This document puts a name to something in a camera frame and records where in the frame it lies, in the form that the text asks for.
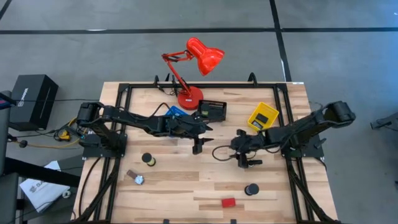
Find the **gray floor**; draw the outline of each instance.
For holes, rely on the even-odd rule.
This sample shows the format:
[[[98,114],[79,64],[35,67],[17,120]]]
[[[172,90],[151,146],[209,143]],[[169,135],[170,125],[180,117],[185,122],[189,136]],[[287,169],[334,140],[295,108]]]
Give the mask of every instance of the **gray floor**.
[[[276,0],[281,27],[398,27],[396,1]],[[166,27],[273,27],[268,1],[13,0],[0,30],[134,29]],[[0,35],[0,90],[20,74],[44,73],[60,85],[57,98],[99,98],[105,81],[164,77],[160,55],[183,50],[192,36],[226,52],[203,78],[194,63],[176,69],[190,81],[283,81],[274,33]],[[396,133],[372,131],[369,122],[398,111],[398,33],[283,34],[293,81],[305,82],[311,101],[347,101],[357,120],[322,134],[328,176],[340,220],[396,223]],[[57,103],[49,129],[76,115],[79,102]],[[46,137],[30,142],[54,144]],[[78,155],[81,150],[20,149],[7,155],[34,164]],[[68,212],[32,223],[58,222]]]

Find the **yellow box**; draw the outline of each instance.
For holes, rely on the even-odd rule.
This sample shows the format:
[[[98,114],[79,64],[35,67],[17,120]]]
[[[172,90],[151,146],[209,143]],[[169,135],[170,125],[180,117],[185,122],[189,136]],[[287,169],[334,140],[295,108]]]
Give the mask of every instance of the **yellow box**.
[[[258,119],[258,114],[265,116],[268,120],[264,123]],[[279,111],[275,110],[269,105],[266,105],[263,102],[260,102],[257,108],[254,110],[253,114],[248,119],[248,125],[250,128],[260,131],[263,129],[270,128],[276,118],[279,115]]]

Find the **black cylinder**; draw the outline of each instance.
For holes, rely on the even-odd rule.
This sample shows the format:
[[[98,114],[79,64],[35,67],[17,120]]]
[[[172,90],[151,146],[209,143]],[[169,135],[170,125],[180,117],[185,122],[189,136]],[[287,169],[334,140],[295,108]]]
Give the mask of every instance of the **black cylinder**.
[[[244,188],[244,193],[248,196],[256,195],[259,193],[259,186],[257,184],[250,184]]]
[[[145,162],[148,166],[154,166],[156,164],[155,158],[152,157],[152,155],[148,152],[144,153],[142,155],[142,161]]]

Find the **wooden table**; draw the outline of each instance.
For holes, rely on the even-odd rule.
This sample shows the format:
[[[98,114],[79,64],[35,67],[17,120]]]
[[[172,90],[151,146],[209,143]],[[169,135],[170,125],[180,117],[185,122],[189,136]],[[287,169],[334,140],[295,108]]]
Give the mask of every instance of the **wooden table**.
[[[102,103],[115,104],[119,84],[104,83]],[[308,115],[310,106],[304,85],[288,83],[287,87],[294,119]],[[262,159],[263,165],[249,169],[239,168],[235,159],[219,162],[211,156],[214,147],[230,143],[236,136],[237,129],[246,130],[249,134],[255,133],[246,121],[261,101],[275,108],[272,90],[203,88],[202,91],[206,100],[226,101],[228,107],[226,121],[211,123],[214,130],[202,135],[215,140],[206,142],[199,155],[192,154],[193,140],[155,138],[143,130],[127,127],[128,144],[126,155],[121,160],[112,223],[161,223],[165,218],[171,223],[229,223],[231,219],[237,219],[238,223],[295,223],[285,159],[281,154],[258,151],[256,159]],[[288,123],[282,93],[280,96],[284,122]],[[162,102],[178,106],[175,96],[168,96],[156,88],[136,88],[132,92],[129,110],[149,116]],[[162,107],[157,114],[166,111],[167,108]],[[157,163],[154,167],[141,161],[145,152],[155,157]],[[227,157],[227,154],[232,153],[231,149],[222,149],[217,155]],[[95,159],[85,161],[78,195],[94,161]],[[103,161],[101,159],[97,163],[88,179],[83,209],[98,191]],[[303,163],[310,193],[326,214],[337,218],[325,168],[312,158],[304,158]],[[136,185],[126,175],[129,169],[144,176],[144,185]],[[260,192],[257,195],[245,195],[243,189],[250,183],[259,185]],[[222,208],[221,199],[230,197],[236,199],[236,206]],[[306,218],[301,193],[299,197],[303,218]],[[108,195],[105,195],[102,219],[105,217],[107,200]],[[78,202],[79,197],[76,198],[74,207],[76,214]]]

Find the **blue object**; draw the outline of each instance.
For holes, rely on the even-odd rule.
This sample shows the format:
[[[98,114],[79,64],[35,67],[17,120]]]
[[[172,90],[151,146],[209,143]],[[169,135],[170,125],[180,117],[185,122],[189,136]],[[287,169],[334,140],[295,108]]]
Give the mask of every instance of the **blue object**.
[[[172,106],[165,115],[181,116],[181,115],[187,115],[187,113],[176,106]]]

